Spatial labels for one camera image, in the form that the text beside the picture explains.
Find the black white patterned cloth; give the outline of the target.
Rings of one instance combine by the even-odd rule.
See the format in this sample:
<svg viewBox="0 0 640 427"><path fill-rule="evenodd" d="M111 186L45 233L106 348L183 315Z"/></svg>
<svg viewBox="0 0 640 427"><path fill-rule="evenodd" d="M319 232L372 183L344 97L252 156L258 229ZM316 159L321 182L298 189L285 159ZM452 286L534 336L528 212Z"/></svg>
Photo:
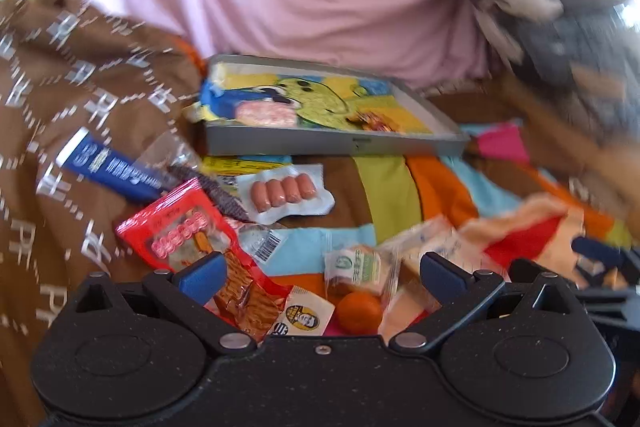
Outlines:
<svg viewBox="0 0 640 427"><path fill-rule="evenodd" d="M471 0L506 68L601 142L639 139L639 0Z"/></svg>

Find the brown PF patterned cloth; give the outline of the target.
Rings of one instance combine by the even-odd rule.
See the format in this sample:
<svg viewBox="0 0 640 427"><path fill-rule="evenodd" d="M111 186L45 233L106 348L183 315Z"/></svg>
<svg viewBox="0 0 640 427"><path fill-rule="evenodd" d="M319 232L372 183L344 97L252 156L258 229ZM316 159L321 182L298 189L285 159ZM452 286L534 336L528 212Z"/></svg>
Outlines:
<svg viewBox="0 0 640 427"><path fill-rule="evenodd" d="M42 420L30 360L84 278L148 269L114 232L126 199L58 166L58 153L82 129L131 158L163 134L189 136L182 111L204 74L192 46L138 20L81 0L2 0L3 425Z"/></svg>

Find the yellow candy bar wrapper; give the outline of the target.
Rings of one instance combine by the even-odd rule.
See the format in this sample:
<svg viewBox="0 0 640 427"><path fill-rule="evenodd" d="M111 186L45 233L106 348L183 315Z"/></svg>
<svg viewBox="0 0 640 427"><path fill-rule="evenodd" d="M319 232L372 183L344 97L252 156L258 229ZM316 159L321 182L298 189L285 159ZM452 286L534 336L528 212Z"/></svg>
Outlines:
<svg viewBox="0 0 640 427"><path fill-rule="evenodd" d="M209 176L243 176L290 165L291 156L206 156L201 163L201 172Z"/></svg>

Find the small orange mandarin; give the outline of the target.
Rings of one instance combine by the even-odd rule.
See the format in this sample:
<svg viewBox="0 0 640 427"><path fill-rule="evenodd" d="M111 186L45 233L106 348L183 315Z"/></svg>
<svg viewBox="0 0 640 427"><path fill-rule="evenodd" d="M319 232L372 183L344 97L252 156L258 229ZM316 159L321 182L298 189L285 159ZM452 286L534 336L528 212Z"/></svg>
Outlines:
<svg viewBox="0 0 640 427"><path fill-rule="evenodd" d="M378 297L365 291L353 291L335 308L338 325L349 335L375 335L383 318L382 303Z"/></svg>

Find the dark dried fish packet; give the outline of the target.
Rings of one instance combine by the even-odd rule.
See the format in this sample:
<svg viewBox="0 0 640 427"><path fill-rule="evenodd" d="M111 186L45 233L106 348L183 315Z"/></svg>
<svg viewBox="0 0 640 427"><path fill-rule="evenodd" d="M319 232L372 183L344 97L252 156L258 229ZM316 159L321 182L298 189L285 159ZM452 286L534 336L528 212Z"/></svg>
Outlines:
<svg viewBox="0 0 640 427"><path fill-rule="evenodd" d="M160 135L143 151L134 165L155 174L165 193L195 179L224 217L241 222L250 221L239 199L232 196L214 176L201 172L200 156L177 133L167 131Z"/></svg>

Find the green label pastry packet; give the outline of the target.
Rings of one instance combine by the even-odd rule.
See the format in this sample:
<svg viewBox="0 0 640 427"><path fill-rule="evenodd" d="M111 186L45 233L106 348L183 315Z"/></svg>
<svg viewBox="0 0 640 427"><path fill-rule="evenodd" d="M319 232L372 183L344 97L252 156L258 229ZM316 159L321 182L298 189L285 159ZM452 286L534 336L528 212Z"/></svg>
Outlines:
<svg viewBox="0 0 640 427"><path fill-rule="evenodd" d="M324 286L330 298L363 291L386 299L397 289L398 256L388 249L355 245L323 256Z"/></svg>

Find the colourful patchwork blanket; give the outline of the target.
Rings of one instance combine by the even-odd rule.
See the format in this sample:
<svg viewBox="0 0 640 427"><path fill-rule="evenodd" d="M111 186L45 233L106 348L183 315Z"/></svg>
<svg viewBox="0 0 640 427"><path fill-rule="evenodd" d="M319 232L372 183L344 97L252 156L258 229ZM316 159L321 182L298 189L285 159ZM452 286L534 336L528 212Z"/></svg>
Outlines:
<svg viewBox="0 0 640 427"><path fill-rule="evenodd" d="M295 157L297 165L322 165L335 205L326 216L285 219L258 265L282 285L320 294L324 254L378 245L430 220L456 229L473 253L562 270L578 258L570 248L575 236L637 245L625 222L570 191L584 171L578 161L532 127L518 134L525 160L488 157L475 141L460 157Z"/></svg>

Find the blue calcium tablet box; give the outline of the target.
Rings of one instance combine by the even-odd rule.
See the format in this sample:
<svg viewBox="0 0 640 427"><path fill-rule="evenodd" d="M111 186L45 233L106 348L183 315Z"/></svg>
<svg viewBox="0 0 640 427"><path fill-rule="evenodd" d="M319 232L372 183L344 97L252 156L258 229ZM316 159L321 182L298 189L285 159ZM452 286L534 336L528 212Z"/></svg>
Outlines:
<svg viewBox="0 0 640 427"><path fill-rule="evenodd" d="M94 139L87 128L78 129L66 142L55 164L109 188L130 202L154 202L165 187L156 171Z"/></svg>

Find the mini sausages packet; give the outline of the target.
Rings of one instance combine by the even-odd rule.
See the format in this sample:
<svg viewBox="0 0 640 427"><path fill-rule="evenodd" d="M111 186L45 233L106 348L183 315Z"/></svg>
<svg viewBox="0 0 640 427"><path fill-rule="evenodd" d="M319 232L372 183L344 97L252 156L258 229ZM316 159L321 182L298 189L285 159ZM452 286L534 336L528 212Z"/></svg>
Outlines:
<svg viewBox="0 0 640 427"><path fill-rule="evenodd" d="M273 225L290 216L325 216L335 205L320 164L288 165L236 178L250 221Z"/></svg>

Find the red spicy snack packet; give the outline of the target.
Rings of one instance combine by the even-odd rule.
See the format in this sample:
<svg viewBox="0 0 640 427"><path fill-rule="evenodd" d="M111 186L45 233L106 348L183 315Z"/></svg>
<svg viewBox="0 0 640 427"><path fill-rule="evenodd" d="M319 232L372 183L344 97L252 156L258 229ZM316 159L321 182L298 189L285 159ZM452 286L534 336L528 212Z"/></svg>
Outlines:
<svg viewBox="0 0 640 427"><path fill-rule="evenodd" d="M122 221L116 234L154 269L177 273L219 253L227 280L212 299L221 316L256 341L268 334L291 288L273 282L195 179Z"/></svg>

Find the white cartoon face packet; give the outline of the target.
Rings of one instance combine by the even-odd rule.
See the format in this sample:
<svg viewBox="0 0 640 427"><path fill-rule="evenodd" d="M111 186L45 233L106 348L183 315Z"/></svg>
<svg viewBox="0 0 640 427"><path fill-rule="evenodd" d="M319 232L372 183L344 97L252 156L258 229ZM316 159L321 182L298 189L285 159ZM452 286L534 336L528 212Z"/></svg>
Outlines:
<svg viewBox="0 0 640 427"><path fill-rule="evenodd" d="M335 307L328 300L305 288L294 286L268 334L320 337L326 331L334 309Z"/></svg>

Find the cartoon print tray liner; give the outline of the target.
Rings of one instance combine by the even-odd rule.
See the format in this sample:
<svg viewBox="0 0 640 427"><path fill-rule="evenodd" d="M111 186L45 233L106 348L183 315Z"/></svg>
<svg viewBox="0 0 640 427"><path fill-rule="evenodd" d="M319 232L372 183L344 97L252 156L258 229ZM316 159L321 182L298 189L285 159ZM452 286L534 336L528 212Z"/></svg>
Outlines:
<svg viewBox="0 0 640 427"><path fill-rule="evenodd" d="M293 107L298 117L296 128L276 129L430 134L430 127L401 95L384 79L313 67L222 61L210 69L198 101L184 113L192 122L245 126L234 119L239 104L273 101Z"/></svg>

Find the clear cake packet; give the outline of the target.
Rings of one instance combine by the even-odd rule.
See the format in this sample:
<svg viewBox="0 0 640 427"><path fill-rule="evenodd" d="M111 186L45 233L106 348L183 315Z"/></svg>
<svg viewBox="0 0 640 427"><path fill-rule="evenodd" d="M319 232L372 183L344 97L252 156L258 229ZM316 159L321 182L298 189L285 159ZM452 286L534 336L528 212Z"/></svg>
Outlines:
<svg viewBox="0 0 640 427"><path fill-rule="evenodd" d="M420 261L425 253L433 251L469 273L485 269L509 280L506 269L464 239L444 217L425 221L386 239L378 249L395 254L399 261L398 281L392 285L393 295L387 299L382 322L378 326L378 333L385 343L442 307L444 300L433 295L432 287L438 283L443 283L446 289L454 287L453 283L445 282L443 275L436 275L434 283L423 286Z"/></svg>

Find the pink round cracker packet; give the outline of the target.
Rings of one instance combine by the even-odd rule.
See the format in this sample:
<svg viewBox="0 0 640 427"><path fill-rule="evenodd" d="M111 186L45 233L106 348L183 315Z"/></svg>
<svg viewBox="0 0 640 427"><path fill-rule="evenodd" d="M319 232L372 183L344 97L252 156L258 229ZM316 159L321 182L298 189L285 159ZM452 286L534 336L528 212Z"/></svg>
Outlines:
<svg viewBox="0 0 640 427"><path fill-rule="evenodd" d="M288 104L273 101L242 102L234 119L250 127L296 128L298 117Z"/></svg>

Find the grey metal tray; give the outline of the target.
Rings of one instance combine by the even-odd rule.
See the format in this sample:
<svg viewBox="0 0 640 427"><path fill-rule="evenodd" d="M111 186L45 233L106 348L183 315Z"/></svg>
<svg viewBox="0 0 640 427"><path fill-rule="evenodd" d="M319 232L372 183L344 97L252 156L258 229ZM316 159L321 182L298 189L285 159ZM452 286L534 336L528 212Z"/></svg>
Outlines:
<svg viewBox="0 0 640 427"><path fill-rule="evenodd" d="M208 75L214 64L222 61L242 64L280 65L318 68L339 74L388 80L399 90L401 98L427 123L430 134L399 134L390 132L337 131L330 129L276 129L246 127L240 124L206 122L206 140L209 153L216 156L235 155L436 155L459 156L468 135L433 104L421 98L400 81L358 72L355 69L328 65L279 60L238 54L219 54L208 63Z"/></svg>

